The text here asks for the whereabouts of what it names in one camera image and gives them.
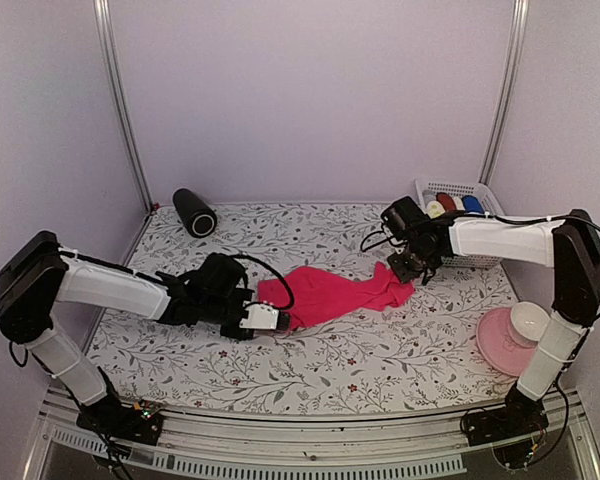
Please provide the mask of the pink towel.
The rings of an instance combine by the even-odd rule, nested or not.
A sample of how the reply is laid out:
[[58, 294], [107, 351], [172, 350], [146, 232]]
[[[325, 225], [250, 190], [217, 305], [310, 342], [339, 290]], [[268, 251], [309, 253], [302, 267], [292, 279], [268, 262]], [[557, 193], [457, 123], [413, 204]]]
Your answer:
[[382, 312], [398, 308], [415, 293], [411, 282], [402, 284], [390, 269], [378, 262], [373, 276], [364, 281], [308, 266], [299, 267], [282, 281], [261, 281], [258, 299], [282, 306], [289, 299], [287, 288], [294, 295], [294, 304], [289, 309], [291, 330], [311, 328], [360, 309]]

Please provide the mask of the green yellow patterned towel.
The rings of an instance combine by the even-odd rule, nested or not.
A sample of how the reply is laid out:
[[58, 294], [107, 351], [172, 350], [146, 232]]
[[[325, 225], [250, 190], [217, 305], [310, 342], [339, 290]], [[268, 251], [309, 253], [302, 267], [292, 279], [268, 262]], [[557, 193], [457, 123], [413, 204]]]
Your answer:
[[445, 212], [444, 206], [437, 200], [430, 201], [426, 205], [426, 213], [432, 219], [443, 215]]

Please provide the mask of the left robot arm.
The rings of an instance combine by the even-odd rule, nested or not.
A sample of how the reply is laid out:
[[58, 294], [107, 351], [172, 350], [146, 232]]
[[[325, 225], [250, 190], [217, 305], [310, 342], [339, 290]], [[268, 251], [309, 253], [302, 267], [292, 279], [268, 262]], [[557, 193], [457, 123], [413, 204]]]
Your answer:
[[244, 340], [258, 331], [285, 330], [295, 297], [272, 302], [250, 289], [244, 254], [209, 254], [180, 274], [153, 275], [62, 246], [50, 231], [36, 234], [0, 270], [0, 332], [24, 348], [88, 410], [108, 434], [128, 426], [126, 408], [112, 399], [106, 376], [73, 339], [59, 314], [80, 324], [98, 310], [115, 310], [167, 326], [215, 324], [223, 336]]

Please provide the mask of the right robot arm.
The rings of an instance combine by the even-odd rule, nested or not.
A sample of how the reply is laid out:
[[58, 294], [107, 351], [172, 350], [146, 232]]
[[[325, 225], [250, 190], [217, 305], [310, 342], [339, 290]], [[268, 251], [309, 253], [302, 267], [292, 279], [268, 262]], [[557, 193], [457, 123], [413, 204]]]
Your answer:
[[548, 307], [548, 326], [497, 415], [504, 435], [519, 435], [600, 319], [600, 226], [584, 209], [535, 217], [452, 210], [430, 217], [409, 196], [380, 219], [397, 246], [388, 262], [401, 282], [427, 282], [450, 257], [500, 258], [519, 266], [516, 291]]

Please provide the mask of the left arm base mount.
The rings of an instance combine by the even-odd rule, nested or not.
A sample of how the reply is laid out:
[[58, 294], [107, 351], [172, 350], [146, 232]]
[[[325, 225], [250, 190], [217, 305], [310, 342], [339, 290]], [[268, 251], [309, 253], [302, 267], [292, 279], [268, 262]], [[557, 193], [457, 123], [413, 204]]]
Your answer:
[[164, 417], [144, 409], [125, 406], [114, 396], [107, 396], [92, 405], [79, 406], [78, 427], [103, 437], [156, 446], [162, 433]]

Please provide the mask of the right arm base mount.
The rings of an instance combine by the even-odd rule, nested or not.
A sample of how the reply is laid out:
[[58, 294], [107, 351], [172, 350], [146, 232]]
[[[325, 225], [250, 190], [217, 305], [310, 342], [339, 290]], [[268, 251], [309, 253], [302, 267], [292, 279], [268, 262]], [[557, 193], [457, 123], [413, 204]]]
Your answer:
[[471, 409], [460, 420], [460, 430], [470, 446], [484, 445], [540, 433], [549, 426], [542, 409], [529, 414], [501, 406], [495, 409]]

